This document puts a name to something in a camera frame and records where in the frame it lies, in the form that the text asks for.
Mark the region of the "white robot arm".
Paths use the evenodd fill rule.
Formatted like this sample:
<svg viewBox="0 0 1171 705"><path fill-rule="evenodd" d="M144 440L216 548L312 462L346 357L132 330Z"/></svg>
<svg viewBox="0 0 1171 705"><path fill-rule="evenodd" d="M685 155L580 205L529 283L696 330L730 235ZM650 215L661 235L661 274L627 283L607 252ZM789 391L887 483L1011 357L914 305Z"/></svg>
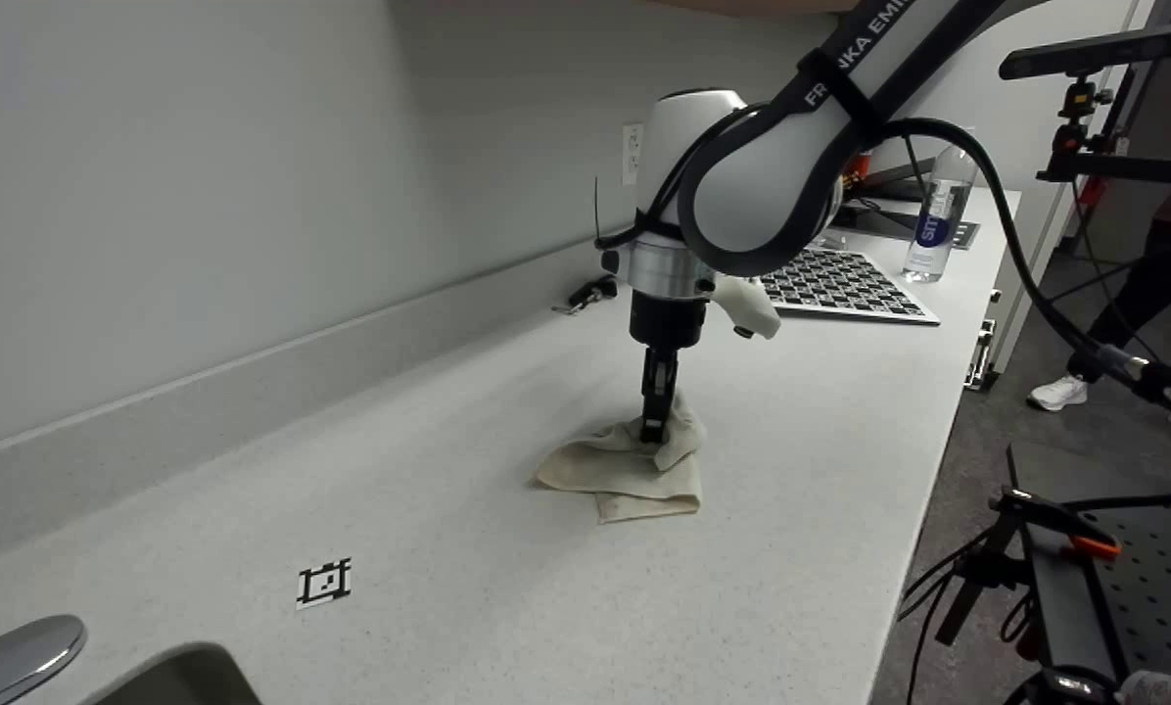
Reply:
<svg viewBox="0 0 1171 705"><path fill-rule="evenodd" d="M701 339L719 274L768 274L824 228L834 184L896 132L907 98L992 22L1038 0L858 0L762 100L676 89L645 121L633 220L601 235L645 350L640 440L668 431L676 354Z"/></svg>

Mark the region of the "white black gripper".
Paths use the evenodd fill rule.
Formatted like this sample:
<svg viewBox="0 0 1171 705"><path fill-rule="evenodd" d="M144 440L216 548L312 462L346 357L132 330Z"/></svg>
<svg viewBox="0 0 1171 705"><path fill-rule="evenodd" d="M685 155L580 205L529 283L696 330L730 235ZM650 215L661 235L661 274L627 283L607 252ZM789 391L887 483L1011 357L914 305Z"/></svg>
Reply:
<svg viewBox="0 0 1171 705"><path fill-rule="evenodd" d="M661 441L661 423L668 423L676 395L676 350L695 350L701 339L704 300L668 300L668 296L629 296L629 338L645 350L642 361L642 441Z"/></svg>

